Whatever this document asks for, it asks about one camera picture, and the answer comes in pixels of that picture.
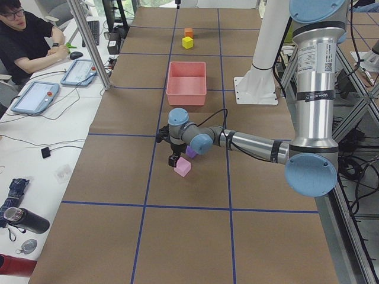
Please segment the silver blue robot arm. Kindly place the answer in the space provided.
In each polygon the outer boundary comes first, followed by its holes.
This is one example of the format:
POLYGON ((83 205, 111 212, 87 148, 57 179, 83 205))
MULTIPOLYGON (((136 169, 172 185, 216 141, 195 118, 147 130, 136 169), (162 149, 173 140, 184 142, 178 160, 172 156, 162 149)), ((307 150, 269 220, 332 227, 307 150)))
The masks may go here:
POLYGON ((348 1, 288 1, 297 45, 296 136, 289 143, 257 137, 222 126, 199 127, 188 112, 175 108, 168 115, 166 141, 175 167, 187 147, 204 154, 217 145, 265 162, 285 166, 287 183, 296 192, 318 197, 337 183, 338 144, 332 138, 335 59, 346 31, 348 1))

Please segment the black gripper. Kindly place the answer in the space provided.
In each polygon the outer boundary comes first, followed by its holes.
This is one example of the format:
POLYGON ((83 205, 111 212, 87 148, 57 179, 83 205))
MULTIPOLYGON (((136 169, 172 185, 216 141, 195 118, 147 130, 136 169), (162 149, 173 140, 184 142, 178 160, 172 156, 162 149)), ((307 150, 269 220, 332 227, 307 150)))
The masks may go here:
POLYGON ((168 165, 176 167, 176 162, 180 159, 181 154, 184 153, 184 142, 177 139, 171 139, 170 145, 172 149, 172 155, 168 158, 168 165))

